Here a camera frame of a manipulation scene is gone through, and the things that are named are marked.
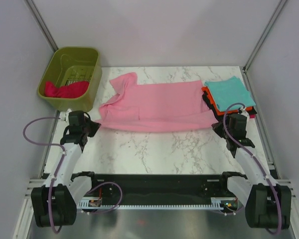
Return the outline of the red t shirt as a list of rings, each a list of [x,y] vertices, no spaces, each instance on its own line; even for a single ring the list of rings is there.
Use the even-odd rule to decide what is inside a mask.
[[[74,99],[85,94],[89,82],[80,81],[67,86],[57,87],[51,81],[45,83],[44,95],[52,98]]]

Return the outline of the pink t shirt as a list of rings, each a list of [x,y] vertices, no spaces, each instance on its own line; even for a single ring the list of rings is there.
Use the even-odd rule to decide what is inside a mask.
[[[102,127],[134,132],[210,128],[217,122],[202,99],[202,82],[139,85],[136,73],[110,81],[115,95],[100,105]]]

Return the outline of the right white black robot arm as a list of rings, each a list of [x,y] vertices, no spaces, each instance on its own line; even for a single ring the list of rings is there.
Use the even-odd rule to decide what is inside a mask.
[[[244,173],[224,172],[218,190],[224,196],[232,193],[245,208],[251,228],[286,230],[290,227],[292,193],[281,185],[255,156],[255,145],[246,137],[247,117],[230,114],[212,125],[213,131],[225,139],[226,147]]]

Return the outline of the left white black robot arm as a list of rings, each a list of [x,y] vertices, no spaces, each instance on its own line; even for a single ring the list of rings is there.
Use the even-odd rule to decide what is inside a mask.
[[[42,186],[33,188],[30,194],[36,225],[50,227],[56,233],[62,226],[74,224],[77,204],[85,194],[94,196],[100,188],[90,176],[72,178],[72,174],[88,138],[94,137],[101,125],[83,111],[69,112],[66,121],[68,126],[57,144],[60,159]]]

